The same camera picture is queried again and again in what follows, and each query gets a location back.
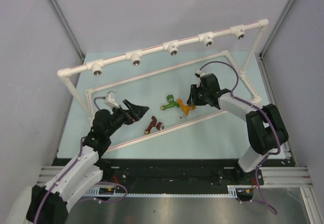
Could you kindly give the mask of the white PVC pipe frame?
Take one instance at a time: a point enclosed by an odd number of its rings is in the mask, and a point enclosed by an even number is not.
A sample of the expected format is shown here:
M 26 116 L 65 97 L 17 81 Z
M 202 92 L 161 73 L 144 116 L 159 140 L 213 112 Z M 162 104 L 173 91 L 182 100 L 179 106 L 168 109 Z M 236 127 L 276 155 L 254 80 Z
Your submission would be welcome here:
M 86 60 L 83 64 L 75 67 L 68 67 L 64 69 L 60 69 L 57 72 L 57 75 L 59 79 L 66 85 L 68 90 L 71 92 L 73 98 L 77 101 L 79 106 L 84 110 L 89 123 L 90 128 L 92 126 L 92 121 L 94 119 L 95 113 L 100 109 L 106 109 L 106 105 L 104 103 L 104 96 L 100 97 L 94 97 L 93 94 L 97 92 L 101 92 L 104 89 L 110 89 L 119 85 L 123 85 L 129 82 L 133 82 L 140 79 L 145 79 L 151 76 L 155 76 L 158 74 L 162 74 L 165 72 L 169 72 L 171 70 L 180 69 L 185 66 L 197 64 L 203 61 L 215 59 L 218 57 L 225 57 L 228 61 L 208 61 L 205 64 L 203 64 L 200 68 L 204 70 L 208 65 L 211 64 L 222 64 L 227 67 L 229 67 L 235 74 L 235 85 L 231 88 L 234 89 L 234 94 L 242 99 L 245 99 L 247 101 L 250 101 L 252 103 L 258 103 L 261 105 L 261 97 L 258 95 L 258 93 L 254 90 L 253 86 L 249 83 L 246 72 L 248 70 L 248 66 L 252 60 L 253 57 L 255 57 L 255 50 L 256 50 L 256 43 L 260 41 L 260 38 L 262 36 L 263 31 L 266 29 L 266 26 L 268 24 L 268 21 L 266 19 L 262 19 L 260 21 L 248 24 L 248 25 L 236 25 L 228 29 L 219 30 L 216 32 L 205 32 L 199 35 L 196 35 L 191 38 L 186 39 L 180 39 L 180 40 L 171 40 L 168 42 L 164 42 L 160 45 L 150 47 L 147 49 L 137 49 L 133 51 L 128 51 L 125 53 L 89 53 L 86 56 Z M 91 71 L 95 76 L 102 75 L 103 68 L 109 65 L 113 65 L 115 63 L 124 62 L 124 61 L 130 61 L 132 65 L 138 66 L 140 65 L 142 58 L 145 56 L 153 55 L 156 53 L 168 53 L 168 55 L 174 57 L 179 55 L 180 52 L 215 52 L 214 48 L 216 46 L 216 43 L 220 42 L 223 38 L 233 39 L 236 42 L 245 42 L 248 38 L 254 36 L 255 37 L 255 44 L 251 46 L 251 49 L 249 52 L 240 52 L 240 51 L 234 51 L 230 52 L 228 50 L 222 50 L 218 51 L 217 53 L 207 55 L 201 58 L 196 58 L 191 61 L 178 63 L 169 67 L 165 67 L 159 70 L 151 71 L 145 74 L 141 74 L 138 76 L 131 77 L 129 79 L 121 80 L 118 82 L 114 82 L 111 84 L 106 84 L 104 86 L 99 86 L 91 89 L 86 90 L 86 98 L 87 100 L 83 100 L 80 93 L 76 89 L 77 83 L 79 80 L 79 76 L 83 72 Z M 225 114 L 228 112 L 219 110 L 217 113 L 210 114 L 205 117 L 201 117 L 197 120 L 197 123 L 206 121 L 208 119 L 212 119 L 216 117 L 215 114 Z M 175 131 L 175 128 L 185 128 L 190 125 L 194 125 L 192 123 L 193 121 L 188 122 L 188 125 L 179 124 L 172 128 L 174 129 L 167 129 L 167 130 L 160 130 L 161 134 L 164 135 L 166 133 L 170 133 Z M 129 144 L 130 146 L 135 143 L 140 143 L 145 141 L 143 138 L 137 138 L 137 140 L 134 140 L 133 143 L 126 142 L 123 144 L 119 144 L 114 146 L 113 148 L 108 148 L 108 152 L 112 152 L 115 150 L 123 149 L 126 146 L 126 144 Z

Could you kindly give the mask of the yellow water faucet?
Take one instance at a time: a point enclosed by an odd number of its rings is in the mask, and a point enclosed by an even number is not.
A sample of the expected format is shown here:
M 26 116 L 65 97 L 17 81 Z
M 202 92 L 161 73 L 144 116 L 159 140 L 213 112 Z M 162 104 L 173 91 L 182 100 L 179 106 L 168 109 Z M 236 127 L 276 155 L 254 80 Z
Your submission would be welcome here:
M 180 116 L 180 119 L 186 118 L 189 115 L 189 112 L 196 109 L 195 105 L 185 105 L 180 98 L 176 99 L 177 104 L 183 111 L 183 114 Z

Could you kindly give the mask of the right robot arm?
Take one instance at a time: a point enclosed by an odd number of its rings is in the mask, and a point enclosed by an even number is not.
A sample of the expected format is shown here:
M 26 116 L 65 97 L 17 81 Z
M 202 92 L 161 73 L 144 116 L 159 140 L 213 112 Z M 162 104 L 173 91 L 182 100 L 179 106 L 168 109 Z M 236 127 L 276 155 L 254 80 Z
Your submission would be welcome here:
M 212 74 L 195 74 L 199 84 L 192 84 L 187 104 L 209 105 L 227 111 L 247 125 L 250 146 L 238 160 L 239 168 L 234 170 L 234 180 L 246 184 L 251 171 L 259 167 L 269 156 L 278 155 L 281 145 L 289 135 L 278 108 L 274 104 L 259 106 L 233 94 L 229 89 L 221 89 L 217 77 Z

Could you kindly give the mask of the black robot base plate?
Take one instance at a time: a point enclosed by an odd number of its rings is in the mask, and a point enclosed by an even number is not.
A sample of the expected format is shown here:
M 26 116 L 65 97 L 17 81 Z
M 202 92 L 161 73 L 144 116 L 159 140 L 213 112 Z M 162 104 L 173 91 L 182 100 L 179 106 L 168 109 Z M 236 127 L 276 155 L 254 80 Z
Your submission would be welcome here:
M 236 159 L 100 159 L 103 180 L 116 181 L 131 195 L 223 194 L 228 186 L 263 185 L 260 169 L 244 172 Z

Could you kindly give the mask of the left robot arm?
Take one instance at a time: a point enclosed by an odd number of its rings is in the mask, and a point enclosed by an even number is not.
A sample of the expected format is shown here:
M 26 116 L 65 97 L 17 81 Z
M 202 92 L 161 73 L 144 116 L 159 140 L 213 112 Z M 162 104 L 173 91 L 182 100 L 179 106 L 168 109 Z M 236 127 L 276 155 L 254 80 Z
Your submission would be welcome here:
M 123 100 L 126 106 L 112 106 L 95 113 L 89 133 L 80 141 L 78 153 L 44 186 L 35 185 L 26 220 L 31 223 L 65 223 L 77 201 L 96 183 L 111 180 L 112 171 L 101 158 L 111 145 L 110 137 L 123 125 L 145 115 L 148 106 Z

